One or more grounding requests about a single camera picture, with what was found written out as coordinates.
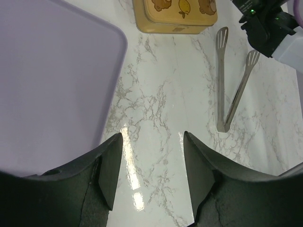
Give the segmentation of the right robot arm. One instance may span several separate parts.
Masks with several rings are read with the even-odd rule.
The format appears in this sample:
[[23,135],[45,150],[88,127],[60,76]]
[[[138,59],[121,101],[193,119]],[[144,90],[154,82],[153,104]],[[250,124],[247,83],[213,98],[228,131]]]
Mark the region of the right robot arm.
[[301,0],[233,0],[239,23],[258,52],[303,72],[303,2]]

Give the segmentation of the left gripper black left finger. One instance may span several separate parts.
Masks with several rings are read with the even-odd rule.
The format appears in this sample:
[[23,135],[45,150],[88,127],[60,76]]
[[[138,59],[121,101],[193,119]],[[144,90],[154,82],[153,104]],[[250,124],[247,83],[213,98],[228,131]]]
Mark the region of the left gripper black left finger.
[[0,174],[3,227],[104,227],[113,209],[123,153],[114,134],[97,148],[42,175]]

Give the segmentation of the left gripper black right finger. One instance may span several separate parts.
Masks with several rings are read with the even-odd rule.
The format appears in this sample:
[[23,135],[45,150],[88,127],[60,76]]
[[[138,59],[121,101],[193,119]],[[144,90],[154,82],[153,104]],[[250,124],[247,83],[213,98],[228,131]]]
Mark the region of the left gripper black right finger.
[[183,147],[193,226],[302,226],[302,164],[274,176],[234,162],[190,132]]

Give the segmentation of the dark metal tin lid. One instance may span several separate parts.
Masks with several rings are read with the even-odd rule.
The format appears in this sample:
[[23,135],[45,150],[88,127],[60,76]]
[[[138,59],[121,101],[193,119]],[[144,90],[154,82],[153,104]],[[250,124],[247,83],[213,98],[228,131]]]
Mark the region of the dark metal tin lid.
[[212,26],[217,21],[214,0],[145,0],[147,18],[161,24]]

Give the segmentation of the metal tongs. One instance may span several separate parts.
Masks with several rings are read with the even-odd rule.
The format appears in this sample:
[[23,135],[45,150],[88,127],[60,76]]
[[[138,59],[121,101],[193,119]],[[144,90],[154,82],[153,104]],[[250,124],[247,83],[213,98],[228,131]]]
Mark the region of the metal tongs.
[[241,101],[246,84],[260,53],[251,50],[241,54],[242,60],[228,60],[232,54],[226,53],[229,36],[228,27],[224,26],[216,33],[215,49],[217,55],[217,130],[227,133]]

